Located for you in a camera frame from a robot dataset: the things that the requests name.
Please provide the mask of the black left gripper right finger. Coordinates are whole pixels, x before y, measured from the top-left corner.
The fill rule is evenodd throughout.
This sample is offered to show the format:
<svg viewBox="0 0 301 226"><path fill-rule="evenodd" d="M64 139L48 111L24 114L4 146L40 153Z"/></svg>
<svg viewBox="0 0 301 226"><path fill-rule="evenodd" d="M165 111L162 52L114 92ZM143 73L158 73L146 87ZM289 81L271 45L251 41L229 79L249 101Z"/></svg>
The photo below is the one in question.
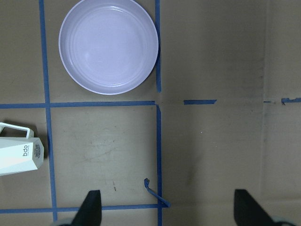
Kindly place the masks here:
<svg viewBox="0 0 301 226"><path fill-rule="evenodd" d="M234 192L234 220L238 226L279 226L245 189Z"/></svg>

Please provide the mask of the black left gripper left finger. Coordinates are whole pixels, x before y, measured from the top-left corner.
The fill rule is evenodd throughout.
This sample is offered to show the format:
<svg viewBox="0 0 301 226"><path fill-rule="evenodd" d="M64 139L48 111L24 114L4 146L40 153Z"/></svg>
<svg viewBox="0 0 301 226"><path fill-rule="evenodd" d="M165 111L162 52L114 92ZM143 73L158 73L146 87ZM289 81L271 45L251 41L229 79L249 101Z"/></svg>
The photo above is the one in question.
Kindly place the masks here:
<svg viewBox="0 0 301 226"><path fill-rule="evenodd" d="M102 221L102 203L100 190L88 192L80 209L71 222L72 226L100 226Z"/></svg>

